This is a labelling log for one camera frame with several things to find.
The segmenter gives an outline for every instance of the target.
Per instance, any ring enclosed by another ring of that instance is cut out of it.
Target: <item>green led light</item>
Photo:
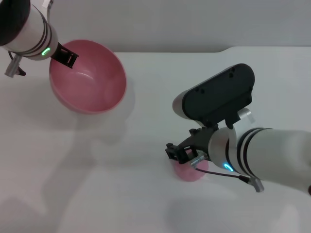
[[[51,49],[50,48],[46,48],[41,54],[42,56],[44,56],[45,54],[47,54]]]

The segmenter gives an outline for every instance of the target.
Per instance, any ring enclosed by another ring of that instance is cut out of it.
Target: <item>bowl rim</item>
[[[114,57],[115,57],[115,58],[118,60],[118,62],[120,63],[120,65],[121,65],[121,67],[122,67],[122,71],[123,71],[124,77],[125,77],[125,90],[124,90],[124,93],[123,93],[122,97],[120,98],[120,100],[119,100],[115,105],[113,105],[111,108],[108,108],[108,109],[105,109],[105,110],[90,111],[90,110],[85,110],[85,109],[78,108],[78,107],[76,107],[75,105],[73,105],[72,103],[70,103],[67,99],[65,99],[65,98],[63,97],[63,95],[61,95],[61,93],[58,91],[58,88],[56,88],[56,85],[55,85],[55,83],[54,83],[54,81],[53,81],[53,78],[51,77],[51,66],[52,66],[52,62],[54,62],[53,59],[51,59],[51,60],[50,60],[50,65],[49,65],[49,79],[50,79],[50,83],[51,83],[51,85],[52,85],[53,91],[55,91],[55,92],[57,93],[58,97],[61,98],[61,100],[62,100],[63,102],[65,102],[68,106],[70,106],[70,108],[75,109],[75,110],[76,110],[77,112],[79,112],[79,113],[83,112],[83,113],[86,113],[86,114],[99,114],[99,113],[104,113],[104,112],[107,112],[107,111],[110,111],[110,110],[114,109],[114,108],[115,108],[116,106],[118,106],[118,105],[120,104],[120,102],[124,99],[124,96],[125,96],[125,94],[126,94],[126,92],[127,92],[127,75],[126,75],[126,71],[125,71],[125,68],[124,68],[124,66],[123,66],[123,64],[122,64],[122,62],[121,62],[121,60],[117,57],[117,55],[116,55],[112,50],[110,50],[110,49],[107,48],[106,46],[104,46],[104,45],[102,45],[102,44],[100,44],[100,43],[97,43],[97,42],[95,42],[95,41],[93,41],[93,40],[76,39],[76,40],[71,40],[71,41],[69,41],[69,42],[63,44],[63,46],[66,47],[67,44],[69,44],[69,43],[71,43],[71,42],[74,42],[74,41],[87,41],[87,42],[92,42],[92,43],[98,44],[98,45],[102,46],[104,49],[106,49],[108,52],[110,52],[110,53],[112,53],[112,54],[114,55]]]

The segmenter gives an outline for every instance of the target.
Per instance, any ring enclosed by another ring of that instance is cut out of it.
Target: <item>black cable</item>
[[[236,175],[230,175],[230,174],[224,174],[224,173],[218,173],[218,172],[212,172],[212,171],[205,171],[201,170],[199,168],[196,168],[197,171],[204,172],[207,174],[212,174],[212,175],[217,175],[217,176],[226,176],[226,177],[233,177],[233,178],[238,178],[240,181],[243,181],[247,184],[250,184],[250,178],[246,176],[236,176]]]
[[[13,56],[12,56],[11,52],[10,51],[8,51],[8,52],[9,52],[9,56],[10,56],[11,60],[13,60]],[[18,67],[18,75],[26,76],[26,72],[24,70],[22,70],[20,67]]]

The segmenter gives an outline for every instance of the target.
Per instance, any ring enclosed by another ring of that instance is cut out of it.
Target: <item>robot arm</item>
[[[13,77],[22,57],[40,61],[48,58],[72,68],[78,55],[64,48],[57,33],[30,0],[0,1],[0,46],[15,53],[6,75]]]
[[[246,108],[254,83],[252,69],[238,64],[181,93],[173,102],[175,113],[203,127],[191,130],[178,146],[168,144],[167,155],[193,167],[207,159],[249,177],[257,192],[264,190],[261,180],[266,180],[311,195],[311,133],[257,125]],[[219,129],[223,120],[227,127]]]

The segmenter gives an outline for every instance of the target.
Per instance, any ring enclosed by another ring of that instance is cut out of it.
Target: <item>white wall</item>
[[[311,45],[308,0],[55,0],[51,22],[114,51]]]

